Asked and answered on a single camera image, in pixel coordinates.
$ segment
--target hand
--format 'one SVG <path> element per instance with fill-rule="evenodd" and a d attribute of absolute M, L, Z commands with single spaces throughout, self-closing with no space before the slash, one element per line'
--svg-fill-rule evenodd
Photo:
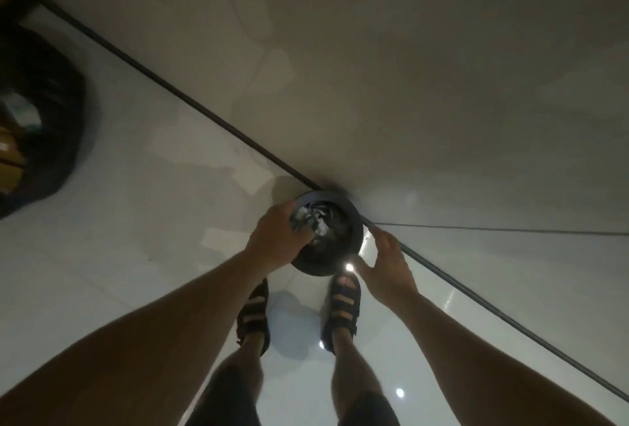
<path fill-rule="evenodd" d="M 289 218 L 295 205 L 295 201 L 289 201 L 271 207 L 258 221 L 245 247 L 254 262 L 270 272 L 292 262 L 302 247 L 315 237 L 308 227 L 298 232 L 292 229 Z"/>
<path fill-rule="evenodd" d="M 353 264 L 371 295 L 394 310 L 396 302 L 404 298 L 406 293 L 417 293 L 417 285 L 395 236 L 375 226 L 369 230 L 378 249 L 375 265 L 369 267 L 358 256 L 354 258 Z"/>

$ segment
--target large black trash bag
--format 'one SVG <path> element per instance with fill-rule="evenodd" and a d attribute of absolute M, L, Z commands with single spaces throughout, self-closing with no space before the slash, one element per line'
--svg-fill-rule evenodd
<path fill-rule="evenodd" d="M 39 117 L 38 126 L 18 127 L 25 166 L 17 188 L 0 196 L 0 218 L 50 196 L 66 181 L 81 143 L 85 97 L 83 75 L 57 49 L 16 23 L 0 23 L 0 111 L 15 111 L 10 105 L 17 100 Z"/>

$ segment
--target sandal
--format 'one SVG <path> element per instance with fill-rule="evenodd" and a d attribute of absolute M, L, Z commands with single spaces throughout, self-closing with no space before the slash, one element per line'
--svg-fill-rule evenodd
<path fill-rule="evenodd" d="M 260 356 L 262 356 L 264 352 L 269 349 L 269 345 L 271 344 L 271 331 L 269 330 L 269 321 L 267 319 L 267 303 L 269 303 L 269 282 L 267 279 L 264 279 L 262 283 L 251 292 L 249 300 L 256 297 L 264 297 L 264 301 L 246 303 L 242 310 L 240 310 L 236 318 L 236 336 L 238 337 L 238 344 L 242 346 L 242 342 L 245 341 L 245 337 L 248 334 L 263 332 L 264 346 L 262 347 L 262 353 L 260 353 Z M 243 319 L 249 315 L 264 315 L 264 320 L 243 321 Z"/>
<path fill-rule="evenodd" d="M 356 288 L 348 287 L 338 283 L 341 277 L 347 277 L 352 280 Z M 335 295 L 342 295 L 354 301 L 353 304 L 343 300 L 334 299 Z M 347 328 L 352 335 L 356 335 L 358 315 L 360 314 L 360 283 L 358 277 L 350 272 L 339 272 L 332 277 L 330 281 L 330 291 L 328 292 L 327 307 L 329 308 L 328 320 L 321 331 L 321 341 L 324 348 L 334 353 L 334 344 L 332 343 L 332 331 L 335 328 Z M 334 316 L 332 313 L 344 311 L 352 316 L 352 319 L 346 319 L 342 316 Z"/>

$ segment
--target dark shorts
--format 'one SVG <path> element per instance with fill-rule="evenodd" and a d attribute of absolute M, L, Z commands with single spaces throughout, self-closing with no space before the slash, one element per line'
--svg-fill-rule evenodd
<path fill-rule="evenodd" d="M 386 398 L 373 391 L 362 393 L 340 426 L 399 426 Z M 216 375 L 201 395 L 185 426 L 260 426 L 247 385 L 236 366 Z"/>

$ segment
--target dark baseboard trim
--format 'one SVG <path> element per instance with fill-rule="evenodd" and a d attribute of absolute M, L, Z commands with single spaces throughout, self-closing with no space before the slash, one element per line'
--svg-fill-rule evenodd
<path fill-rule="evenodd" d="M 249 138 L 246 135 L 244 135 L 241 131 L 239 131 L 238 129 L 236 129 L 235 127 L 233 127 L 229 123 L 227 123 L 225 120 L 223 120 L 222 118 L 217 116 L 215 113 L 209 111 L 206 107 L 204 107 L 200 103 L 197 103 L 195 100 L 190 98 L 190 96 L 188 96 L 185 93 L 181 92 L 180 90 L 175 88 L 173 85 L 171 85 L 168 82 L 166 82 L 165 80 L 161 79 L 158 75 L 153 73 L 151 70 L 148 70 L 146 67 L 144 67 L 143 65 L 139 64 L 136 60 L 134 60 L 132 57 L 127 55 L 125 52 L 123 52 L 122 50 L 116 48 L 114 45 L 112 45 L 110 42 L 105 40 L 103 37 L 99 36 L 98 33 L 96 33 L 95 31 L 91 30 L 90 28 L 86 27 L 81 22 L 76 20 L 74 17 L 69 15 L 66 11 L 61 9 L 57 4 L 54 4 L 53 2 L 51 2 L 49 0 L 37 0 L 37 1 L 41 5 L 46 7 L 48 10 L 50 10 L 53 14 L 55 14 L 56 16 L 58 16 L 59 18 L 61 18 L 65 22 L 67 22 L 69 25 L 71 25 L 72 27 L 74 27 L 78 31 L 80 31 L 83 34 L 85 34 L 87 37 L 89 37 L 92 40 L 94 40 L 95 42 L 97 42 L 100 46 L 102 46 L 106 50 L 110 51 L 112 54 L 114 54 L 115 56 L 120 58 L 122 61 L 124 61 L 127 64 L 131 65 L 133 68 L 135 68 L 137 71 L 139 71 L 142 74 L 144 74 L 150 80 L 154 81 L 155 83 L 160 85 L 162 88 L 168 90 L 170 93 L 172 93 L 173 95 L 177 96 L 179 99 L 181 99 L 185 103 L 189 104 L 190 106 L 192 106 L 194 109 L 199 111 L 201 114 L 203 114 L 204 116 L 206 116 L 210 120 L 214 121 L 221 128 L 225 129 L 227 132 L 229 132 L 232 135 L 236 136 L 243 143 L 247 144 L 249 147 L 253 148 L 257 152 L 262 154 L 264 157 L 266 157 L 267 159 L 269 159 L 273 163 L 277 164 L 279 167 L 284 169 L 291 176 L 294 176 L 296 179 L 299 179 L 303 184 L 307 185 L 310 189 L 321 189 L 320 186 L 317 183 L 314 183 L 309 178 L 307 178 L 306 176 L 302 175 L 302 173 L 300 173 L 299 171 L 297 171 L 296 169 L 292 168 L 287 163 L 285 163 L 284 161 L 282 161 L 281 159 L 276 157 L 273 153 L 271 153 L 268 150 L 264 149 L 258 143 L 256 143 L 251 138 Z M 373 223 L 371 223 L 366 218 L 363 218 L 363 222 L 367 226 L 373 225 Z M 411 257 L 414 261 L 416 261 L 416 262 L 420 263 L 421 265 L 423 265 L 424 267 L 426 267 L 429 271 L 433 272 L 435 275 L 437 275 L 439 278 L 441 278 L 445 282 L 448 282 L 452 287 L 456 288 L 457 290 L 460 290 L 464 295 L 467 295 L 471 300 L 475 301 L 476 303 L 478 303 L 479 305 L 481 305 L 485 309 L 491 311 L 494 315 L 496 315 L 501 320 L 507 322 L 510 326 L 514 327 L 517 331 L 519 331 L 523 335 L 527 336 L 532 341 L 538 343 L 540 346 L 542 346 L 543 348 L 545 348 L 549 352 L 553 353 L 557 357 L 561 358 L 566 363 L 568 363 L 571 366 L 575 367 L 577 370 L 579 370 L 584 375 L 589 376 L 595 382 L 600 384 L 603 388 L 606 388 L 607 390 L 611 391 L 612 393 L 614 393 L 618 397 L 620 397 L 620 398 L 624 399 L 625 401 L 629 402 L 629 395 L 627 395 L 623 391 L 619 390 L 616 386 L 614 386 L 611 383 L 607 382 L 605 379 L 602 379 L 599 375 L 595 374 L 592 370 L 590 370 L 590 369 L 586 368 L 585 366 L 583 366 L 582 364 L 578 363 L 578 361 L 576 361 L 573 358 L 569 357 L 568 355 L 564 354 L 562 351 L 560 351 L 557 348 L 555 348 L 553 345 L 548 343 L 546 340 L 540 338 L 538 335 L 536 335 L 533 332 L 531 332 L 528 328 L 524 327 L 523 325 L 521 325 L 520 323 L 518 323 L 517 321 L 515 321 L 514 319 L 512 319 L 511 317 L 509 317 L 505 313 L 503 313 L 501 310 L 497 309 L 495 306 L 493 306 L 491 303 L 486 301 L 480 295 L 476 294 L 476 292 L 474 292 L 473 290 L 465 287 L 458 280 L 454 279 L 452 276 L 448 275 L 447 273 L 445 273 L 444 271 L 439 269 L 432 262 L 429 262 L 427 259 L 425 259 L 421 255 L 417 254 L 413 249 L 411 249 L 410 247 L 408 247 L 406 245 L 402 245 L 402 250 L 404 251 L 404 253 L 406 255 Z"/>

